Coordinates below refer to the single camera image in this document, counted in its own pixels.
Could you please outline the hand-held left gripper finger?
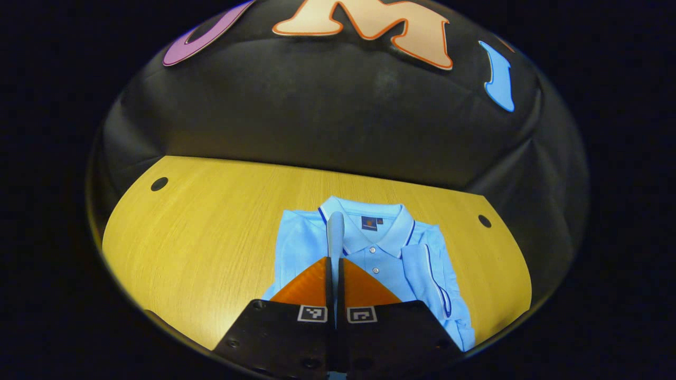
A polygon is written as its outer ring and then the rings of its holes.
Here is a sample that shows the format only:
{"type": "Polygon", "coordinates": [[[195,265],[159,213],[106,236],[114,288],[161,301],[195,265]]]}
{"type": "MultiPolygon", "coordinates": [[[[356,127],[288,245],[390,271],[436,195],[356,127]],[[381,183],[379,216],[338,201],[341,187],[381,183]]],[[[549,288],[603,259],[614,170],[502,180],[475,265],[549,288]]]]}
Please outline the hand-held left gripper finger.
{"type": "Polygon", "coordinates": [[[424,302],[399,301],[352,262],[336,286],[336,368],[348,379],[421,379],[463,352],[424,302]]]}
{"type": "Polygon", "coordinates": [[[332,265],[321,258],[271,300],[251,300],[213,356],[273,379],[326,379],[335,327],[332,265]]]}

